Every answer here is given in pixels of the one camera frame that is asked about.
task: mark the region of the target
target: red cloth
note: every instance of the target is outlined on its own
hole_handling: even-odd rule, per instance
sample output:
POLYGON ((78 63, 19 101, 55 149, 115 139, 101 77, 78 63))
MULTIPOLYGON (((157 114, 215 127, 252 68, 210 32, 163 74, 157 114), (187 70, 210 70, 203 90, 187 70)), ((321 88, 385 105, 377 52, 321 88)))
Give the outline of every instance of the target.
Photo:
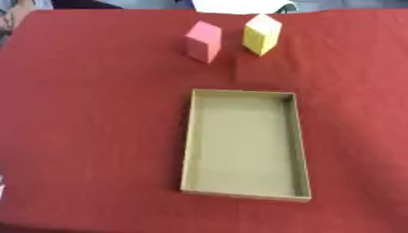
POLYGON ((276 15, 278 47, 240 45, 250 15, 37 12, 0 52, 0 221, 115 232, 408 230, 408 11, 276 15), (198 20, 211 65, 184 56, 198 20), (178 192, 192 87, 294 91, 310 203, 178 192))

